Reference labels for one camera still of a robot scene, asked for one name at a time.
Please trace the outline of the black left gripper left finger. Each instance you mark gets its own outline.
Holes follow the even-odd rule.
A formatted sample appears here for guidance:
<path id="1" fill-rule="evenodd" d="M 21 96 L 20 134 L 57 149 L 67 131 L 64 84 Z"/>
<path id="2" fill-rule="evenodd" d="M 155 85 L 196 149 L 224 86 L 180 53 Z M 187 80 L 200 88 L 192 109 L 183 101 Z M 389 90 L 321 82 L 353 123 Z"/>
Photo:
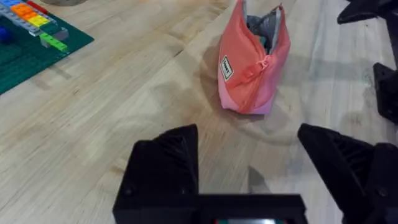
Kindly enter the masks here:
<path id="1" fill-rule="evenodd" d="M 198 128 L 189 124 L 137 141 L 113 206 L 116 223 L 190 223 L 198 184 Z"/>

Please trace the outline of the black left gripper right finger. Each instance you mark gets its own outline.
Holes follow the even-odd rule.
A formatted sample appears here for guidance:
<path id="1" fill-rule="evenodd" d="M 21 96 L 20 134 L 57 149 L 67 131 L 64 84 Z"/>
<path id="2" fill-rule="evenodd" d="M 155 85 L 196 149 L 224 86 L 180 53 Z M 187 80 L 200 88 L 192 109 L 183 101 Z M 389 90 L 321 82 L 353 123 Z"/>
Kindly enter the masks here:
<path id="1" fill-rule="evenodd" d="M 397 146 L 303 123 L 297 137 L 347 224 L 397 224 Z"/>

